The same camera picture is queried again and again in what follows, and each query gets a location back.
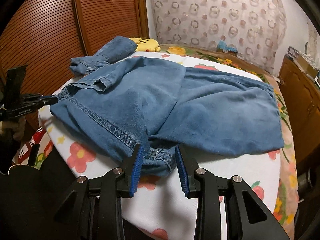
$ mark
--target wooden dresser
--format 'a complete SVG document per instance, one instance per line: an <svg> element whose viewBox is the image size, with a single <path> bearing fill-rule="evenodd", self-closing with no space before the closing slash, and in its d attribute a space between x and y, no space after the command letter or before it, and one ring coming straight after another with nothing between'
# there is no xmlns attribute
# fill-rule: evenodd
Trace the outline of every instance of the wooden dresser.
<svg viewBox="0 0 320 240"><path fill-rule="evenodd" d="M320 90L284 57L279 85L292 128L298 173L320 163Z"/></svg>

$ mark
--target white floral sheet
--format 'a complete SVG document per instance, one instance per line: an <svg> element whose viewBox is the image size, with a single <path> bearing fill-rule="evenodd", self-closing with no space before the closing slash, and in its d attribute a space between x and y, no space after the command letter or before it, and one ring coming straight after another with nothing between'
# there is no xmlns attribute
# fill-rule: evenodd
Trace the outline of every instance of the white floral sheet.
<svg viewBox="0 0 320 240"><path fill-rule="evenodd" d="M257 76L242 70L209 60L184 57L157 52L135 52L130 57L163 58L186 67L215 68L261 81ZM85 175L89 179L103 176L118 166L109 157L96 154L67 132L63 124L51 115L49 106L39 110L39 122L49 134L54 146L76 176ZM274 211L279 186L280 156L270 158L268 154L243 155L238 158L224 158L219 155L193 151L199 166L216 176L231 178L240 175ZM222 239L227 239L224 201L220 198ZM140 178L138 191L132 199L122 199L122 215L155 239L193 240L196 227L197 199L187 199L181 190L177 169L166 178L146 176Z"/></svg>

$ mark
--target bed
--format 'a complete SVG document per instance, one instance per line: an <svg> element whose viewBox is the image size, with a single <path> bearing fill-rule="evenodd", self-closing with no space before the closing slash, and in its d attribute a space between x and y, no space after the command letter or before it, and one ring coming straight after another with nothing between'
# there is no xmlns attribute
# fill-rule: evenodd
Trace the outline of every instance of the bed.
<svg viewBox="0 0 320 240"><path fill-rule="evenodd" d="M293 239L294 215L298 205L295 156L288 114L275 79L264 70L230 54L172 44L163 44L160 48L159 53L135 52L130 57L158 57L186 67L235 73L270 83L274 87L285 141L283 149L261 155L244 155L234 160L219 156L208 160L207 155L201 152L196 152L195 155L200 166L214 172L217 176L228 178L235 174L241 175ZM94 178L104 175L105 172L117 166L110 158L96 155L77 143L62 123L50 114L48 106L39 110L39 122L46 132L44 129L38 129L31 141L31 144L40 142L41 145L35 164L37 168L40 168L53 145L76 176L85 175ZM28 148L30 144L22 149L20 159L17 159L18 163L27 162ZM79 151L83 154L81 160L77 158ZM142 177L138 187L138 192L133 199L122 200L125 219L155 239L157 237L158 239L193 239L197 200L188 200L184 197L180 190L177 170L168 178L152 175ZM226 239L223 212L221 220L224 221L222 239Z"/></svg>

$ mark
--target floral bedspread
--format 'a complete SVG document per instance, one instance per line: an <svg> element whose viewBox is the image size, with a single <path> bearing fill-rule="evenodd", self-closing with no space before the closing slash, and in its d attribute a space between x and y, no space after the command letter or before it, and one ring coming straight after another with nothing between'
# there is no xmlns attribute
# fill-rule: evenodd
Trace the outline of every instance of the floral bedspread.
<svg viewBox="0 0 320 240"><path fill-rule="evenodd" d="M273 215L289 235L294 239L294 216L298 208L298 180L296 161L293 147L293 137L289 122L288 112L276 80L266 71L245 62L237 57L223 52L213 52L204 49L182 47L173 44L160 45L161 52L177 54L180 56L192 56L228 65L249 72L261 78L263 82L273 86L281 116L282 134L285 142L284 148L269 153L271 159L280 154L281 168L279 190ZM201 68L214 69L211 66L199 64Z"/></svg>

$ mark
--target flower center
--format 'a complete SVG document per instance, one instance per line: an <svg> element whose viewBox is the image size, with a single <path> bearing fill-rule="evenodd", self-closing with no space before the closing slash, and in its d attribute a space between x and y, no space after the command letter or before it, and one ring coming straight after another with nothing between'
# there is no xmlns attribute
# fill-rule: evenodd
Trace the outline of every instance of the flower center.
<svg viewBox="0 0 320 240"><path fill-rule="evenodd" d="M84 150L79 150L79 151L77 152L77 157L78 157L79 159L81 159L81 158L83 158L83 156L84 156Z"/></svg>

